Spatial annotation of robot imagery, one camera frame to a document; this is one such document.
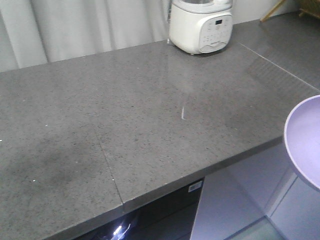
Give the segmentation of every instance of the speckled quartz countertop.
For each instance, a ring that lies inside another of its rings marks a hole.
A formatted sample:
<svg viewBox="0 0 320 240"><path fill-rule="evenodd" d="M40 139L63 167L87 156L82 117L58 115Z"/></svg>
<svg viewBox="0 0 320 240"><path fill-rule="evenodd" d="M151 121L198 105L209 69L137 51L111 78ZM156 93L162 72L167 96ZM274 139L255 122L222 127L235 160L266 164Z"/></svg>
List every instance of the speckled quartz countertop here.
<svg viewBox="0 0 320 240"><path fill-rule="evenodd" d="M270 40L295 21L237 25L218 54L161 41L0 73L1 239L77 237L281 141L319 94Z"/></svg>

